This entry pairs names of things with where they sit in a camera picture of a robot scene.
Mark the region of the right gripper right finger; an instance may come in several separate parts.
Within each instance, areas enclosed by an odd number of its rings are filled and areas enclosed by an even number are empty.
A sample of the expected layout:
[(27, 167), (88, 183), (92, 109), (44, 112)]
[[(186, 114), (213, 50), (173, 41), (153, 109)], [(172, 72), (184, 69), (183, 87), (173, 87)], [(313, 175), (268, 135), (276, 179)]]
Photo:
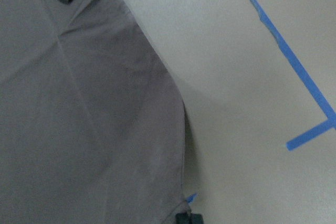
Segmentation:
[(203, 216), (201, 214), (191, 214), (190, 224), (203, 224)]

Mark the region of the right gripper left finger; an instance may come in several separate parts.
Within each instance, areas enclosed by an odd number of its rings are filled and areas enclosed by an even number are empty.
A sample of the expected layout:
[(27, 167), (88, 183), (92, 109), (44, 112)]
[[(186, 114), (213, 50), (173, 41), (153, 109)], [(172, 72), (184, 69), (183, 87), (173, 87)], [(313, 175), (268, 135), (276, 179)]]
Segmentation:
[(190, 214), (188, 212), (175, 215), (176, 224), (190, 224)]

